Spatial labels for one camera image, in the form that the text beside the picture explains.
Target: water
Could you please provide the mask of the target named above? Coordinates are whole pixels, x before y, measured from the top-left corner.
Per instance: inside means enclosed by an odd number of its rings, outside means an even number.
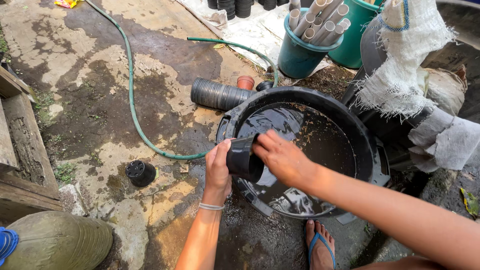
[[[293,141],[313,162],[344,175],[355,177],[355,155],[347,136],[328,117],[305,105],[278,102],[252,114],[240,127],[237,137],[275,129]],[[288,187],[265,167],[261,179],[247,182],[258,198],[271,207],[292,214],[314,215],[330,211],[333,205]]]

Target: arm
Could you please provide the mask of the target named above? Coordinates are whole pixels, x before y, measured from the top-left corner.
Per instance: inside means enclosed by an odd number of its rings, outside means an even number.
[[[222,206],[232,189],[232,179],[227,168],[230,145],[231,142],[227,139],[205,156],[207,168],[202,203]],[[221,217],[220,210],[198,208],[176,270],[213,269]]]
[[[255,154],[284,184],[368,220],[386,234],[450,269],[480,269],[480,225],[450,211],[310,161],[274,131],[258,136]]]

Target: teal bucket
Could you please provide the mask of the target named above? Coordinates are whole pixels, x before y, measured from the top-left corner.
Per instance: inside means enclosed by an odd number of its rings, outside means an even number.
[[[308,8],[302,8],[304,14]],[[283,38],[282,48],[278,56],[278,67],[283,74],[294,79],[303,79],[312,74],[320,61],[333,49],[342,44],[343,36],[338,41],[328,47],[315,46],[301,40],[293,34],[288,25],[290,14],[286,16],[283,22],[285,28],[285,37]]]
[[[344,18],[349,19],[351,22],[350,27],[343,34],[348,42],[329,52],[328,56],[341,66],[358,69],[362,65],[360,41],[365,30],[363,25],[368,25],[376,16],[375,12],[378,10],[378,6],[369,4],[364,0],[344,0],[344,4],[349,8]]]

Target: blue flip-flop strap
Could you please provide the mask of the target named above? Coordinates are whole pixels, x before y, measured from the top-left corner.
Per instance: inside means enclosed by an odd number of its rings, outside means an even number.
[[[322,243],[325,244],[325,246],[328,248],[328,251],[330,251],[330,255],[332,256],[333,260],[333,269],[335,269],[335,256],[333,255],[332,250],[330,249],[330,246],[328,245],[328,242],[325,240],[323,236],[321,236],[319,233],[315,233],[315,236],[313,237],[312,241],[310,242],[310,247],[308,248],[308,263],[310,264],[310,257],[312,256],[312,249],[315,243],[317,242],[317,239],[320,239]]]

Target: garden hose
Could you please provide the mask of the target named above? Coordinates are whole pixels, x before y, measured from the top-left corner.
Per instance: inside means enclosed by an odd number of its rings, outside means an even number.
[[[95,6],[90,0],[85,0],[89,5],[91,5],[95,10],[97,10],[100,14],[102,14],[104,17],[106,17],[107,19],[109,19],[117,28],[118,30],[120,31],[122,37],[123,37],[123,40],[125,41],[125,46],[127,47],[127,57],[128,57],[128,71],[129,71],[129,75],[128,75],[128,80],[129,80],[129,83],[128,83],[128,99],[129,99],[129,102],[130,102],[130,113],[132,114],[132,119],[133,119],[133,123],[135,124],[135,128],[137,129],[137,132],[138,134],[140,135],[140,137],[142,137],[142,140],[151,148],[153,149],[155,152],[157,152],[158,154],[164,156],[164,157],[167,157],[167,158],[170,158],[170,159],[174,159],[174,160],[194,160],[194,159],[199,159],[199,158],[203,158],[207,153],[208,151],[205,151],[203,153],[199,153],[199,154],[194,154],[194,155],[188,155],[188,156],[181,156],[181,155],[174,155],[174,154],[170,154],[170,153],[167,153],[165,151],[162,151],[160,149],[158,149],[154,144],[152,144],[152,142],[150,142],[150,140],[145,136],[144,132],[142,131],[142,128],[140,127],[140,124],[138,123],[138,119],[137,119],[137,113],[135,111],[135,104],[134,104],[134,100],[133,100],[133,58],[132,58],[132,51],[130,50],[130,43],[128,42],[128,38],[127,36],[125,35],[125,32],[122,30],[122,28],[120,27],[120,25],[112,18],[110,17],[108,14],[106,14],[103,10],[99,9],[97,6]],[[254,49],[251,49],[249,47],[245,47],[243,45],[240,45],[240,44],[237,44],[237,43],[233,43],[233,42],[228,42],[228,41],[223,41],[223,40],[217,40],[217,39],[210,39],[210,38],[198,38],[198,37],[189,37],[187,38],[188,40],[196,40],[196,41],[209,41],[209,42],[216,42],[216,43],[224,43],[224,44],[229,44],[229,45],[232,45],[232,46],[236,46],[236,47],[239,47],[239,48],[242,48],[242,49],[246,49],[248,51],[251,51],[255,54],[258,54],[260,57],[262,57],[263,59],[267,60],[270,65],[272,66],[273,70],[274,70],[274,75],[275,75],[275,81],[274,81],[274,87],[277,85],[278,83],[278,74],[277,74],[277,70],[276,70],[276,67],[275,65],[273,64],[273,62],[268,58],[266,57],[265,55],[261,54],[260,52],[254,50]]]

